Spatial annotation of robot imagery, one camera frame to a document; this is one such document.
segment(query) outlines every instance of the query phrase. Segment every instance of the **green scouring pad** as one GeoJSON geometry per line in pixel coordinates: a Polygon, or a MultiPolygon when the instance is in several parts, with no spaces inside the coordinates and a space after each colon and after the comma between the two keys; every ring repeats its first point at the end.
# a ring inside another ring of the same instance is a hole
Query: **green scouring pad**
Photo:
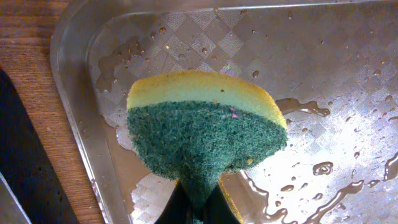
{"type": "Polygon", "coordinates": [[[133,146],[154,174],[181,181],[194,209],[223,172],[254,167],[286,146],[286,122],[262,88],[214,72],[166,73],[133,84],[133,146]]]}

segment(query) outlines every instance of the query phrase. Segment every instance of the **water droplet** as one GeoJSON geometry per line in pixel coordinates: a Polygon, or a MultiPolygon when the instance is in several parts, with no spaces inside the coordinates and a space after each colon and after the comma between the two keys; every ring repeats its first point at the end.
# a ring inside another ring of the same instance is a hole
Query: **water droplet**
{"type": "Polygon", "coordinates": [[[167,30],[166,30],[165,27],[162,27],[162,28],[159,29],[159,33],[160,34],[166,34],[166,32],[167,32],[167,30]]]}
{"type": "Polygon", "coordinates": [[[392,100],[392,96],[391,95],[386,97],[386,101],[390,101],[390,100],[392,100]]]}
{"type": "Polygon", "coordinates": [[[369,187],[369,188],[372,188],[372,187],[376,186],[378,183],[380,183],[380,180],[371,180],[371,181],[368,183],[368,187],[369,187]]]}
{"type": "Polygon", "coordinates": [[[184,54],[179,54],[179,55],[178,55],[178,58],[179,58],[180,60],[185,60],[185,59],[187,59],[186,56],[185,56],[184,54]]]}
{"type": "Polygon", "coordinates": [[[251,75],[253,78],[257,78],[259,76],[259,71],[256,70],[253,72],[253,74],[251,75]]]}
{"type": "Polygon", "coordinates": [[[312,198],[312,200],[320,200],[320,199],[322,199],[323,198],[323,194],[322,193],[317,193],[313,198],[312,198]]]}
{"type": "Polygon", "coordinates": [[[340,204],[338,204],[338,205],[336,206],[336,208],[337,208],[337,209],[340,209],[340,208],[341,208],[341,209],[345,210],[345,209],[346,209],[346,206],[345,206],[343,203],[340,203],[340,204]]]}
{"type": "Polygon", "coordinates": [[[314,175],[329,175],[333,171],[333,163],[332,162],[321,162],[314,167],[312,167],[312,171],[314,175]]]}
{"type": "Polygon", "coordinates": [[[384,165],[384,179],[383,181],[394,180],[398,176],[398,152],[394,157],[387,160],[384,165]]]}
{"type": "Polygon", "coordinates": [[[281,192],[289,192],[289,191],[292,191],[294,189],[294,186],[293,185],[286,185],[285,187],[282,187],[281,189],[280,189],[280,191],[281,192]]]}
{"type": "Polygon", "coordinates": [[[396,119],[398,119],[398,116],[391,117],[390,119],[388,119],[388,121],[393,121],[393,120],[396,120],[396,119]]]}
{"type": "Polygon", "coordinates": [[[356,169],[353,169],[352,173],[351,173],[351,179],[354,179],[354,175],[356,173],[356,169]]]}
{"type": "Polygon", "coordinates": [[[373,75],[381,75],[381,71],[377,69],[376,71],[373,72],[373,75]]]}
{"type": "Polygon", "coordinates": [[[298,163],[292,165],[292,168],[296,167],[296,166],[299,165],[299,164],[300,164],[300,162],[298,162],[298,163]]]}
{"type": "Polygon", "coordinates": [[[299,100],[295,98],[284,98],[281,100],[276,100],[275,103],[277,104],[283,115],[287,115],[294,111],[313,113],[323,117],[330,115],[330,110],[326,108],[319,108],[318,102],[316,101],[300,103],[299,100]]]}

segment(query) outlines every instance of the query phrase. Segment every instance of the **wooden table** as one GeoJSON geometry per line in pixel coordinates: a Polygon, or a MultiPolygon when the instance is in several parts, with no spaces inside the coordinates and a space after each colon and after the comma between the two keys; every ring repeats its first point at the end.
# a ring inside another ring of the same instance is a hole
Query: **wooden table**
{"type": "Polygon", "coordinates": [[[14,82],[81,223],[103,223],[50,68],[50,37],[68,0],[0,1],[0,67],[14,82]]]}

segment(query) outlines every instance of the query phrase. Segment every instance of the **black object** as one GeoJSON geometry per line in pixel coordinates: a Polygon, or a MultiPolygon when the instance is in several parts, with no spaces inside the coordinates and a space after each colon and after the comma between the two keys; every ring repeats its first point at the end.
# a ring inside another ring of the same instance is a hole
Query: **black object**
{"type": "MultiPolygon", "coordinates": [[[[232,211],[229,209],[228,203],[225,200],[224,194],[218,184],[211,192],[202,212],[203,214],[200,218],[203,219],[204,224],[240,224],[232,211]]],[[[189,198],[186,195],[182,184],[178,182],[163,213],[156,221],[156,224],[191,224],[193,223],[192,218],[193,211],[189,198]]]]}
{"type": "Polygon", "coordinates": [[[2,70],[0,172],[32,223],[78,223],[24,105],[2,70]]]}

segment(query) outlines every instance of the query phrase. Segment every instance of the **diamond pattern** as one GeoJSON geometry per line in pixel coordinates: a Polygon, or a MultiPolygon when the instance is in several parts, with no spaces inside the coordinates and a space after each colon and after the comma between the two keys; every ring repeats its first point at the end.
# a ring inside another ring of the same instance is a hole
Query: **diamond pattern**
{"type": "MultiPolygon", "coordinates": [[[[161,14],[151,26],[138,24],[140,20],[134,21],[136,27],[120,23],[112,32],[101,33],[103,47],[98,47],[97,55],[89,55],[92,79],[98,77],[98,60],[136,29],[145,52],[114,67],[118,81],[112,84],[113,91],[96,91],[99,108],[109,116],[107,121],[125,116],[114,108],[126,98],[120,94],[138,77],[187,69],[217,71],[255,83],[275,99],[317,100],[320,108],[331,110],[325,118],[288,114],[292,147],[287,151],[316,157],[343,151],[353,154],[357,147],[368,154],[382,154],[385,147],[398,144],[398,120],[388,121],[398,116],[398,10],[388,6],[171,12],[161,14]],[[159,34],[161,27],[167,29],[165,34],[159,34]]],[[[120,125],[118,133],[128,138],[125,126],[120,125]]],[[[118,140],[131,148],[128,139],[118,140]]],[[[162,192],[150,189],[154,185],[153,178],[146,179],[134,191],[134,223],[153,223],[162,210],[151,206],[162,192]]]]}
{"type": "Polygon", "coordinates": [[[233,33],[225,35],[224,39],[218,42],[219,47],[221,47],[230,57],[233,57],[236,52],[243,46],[242,40],[233,33]]]}

